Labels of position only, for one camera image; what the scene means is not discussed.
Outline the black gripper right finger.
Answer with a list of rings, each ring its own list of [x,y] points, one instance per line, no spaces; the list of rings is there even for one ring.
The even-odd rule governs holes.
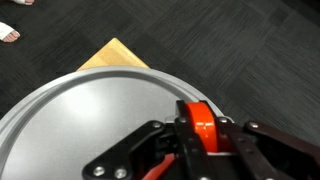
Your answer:
[[[216,120],[218,149],[234,152],[252,180],[320,180],[320,147],[258,121]]]

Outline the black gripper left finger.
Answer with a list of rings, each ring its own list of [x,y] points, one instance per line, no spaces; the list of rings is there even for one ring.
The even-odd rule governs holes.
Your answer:
[[[163,179],[211,180],[208,154],[179,100],[177,116],[169,123],[150,120],[98,155],[82,170],[84,180],[142,180],[167,153],[178,162]]]

